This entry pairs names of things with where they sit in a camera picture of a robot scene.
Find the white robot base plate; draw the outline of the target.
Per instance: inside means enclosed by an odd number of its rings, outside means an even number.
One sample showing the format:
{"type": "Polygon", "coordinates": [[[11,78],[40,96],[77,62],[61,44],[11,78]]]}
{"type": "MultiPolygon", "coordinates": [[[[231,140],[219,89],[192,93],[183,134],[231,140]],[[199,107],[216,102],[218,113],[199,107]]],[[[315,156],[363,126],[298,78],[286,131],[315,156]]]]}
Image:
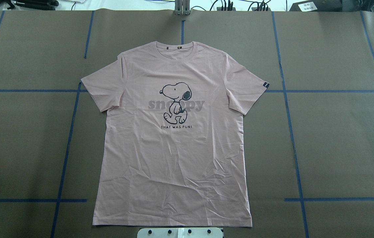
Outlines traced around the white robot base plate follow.
{"type": "Polygon", "coordinates": [[[137,238],[223,238],[224,231],[218,227],[166,227],[142,228],[137,238]]]}

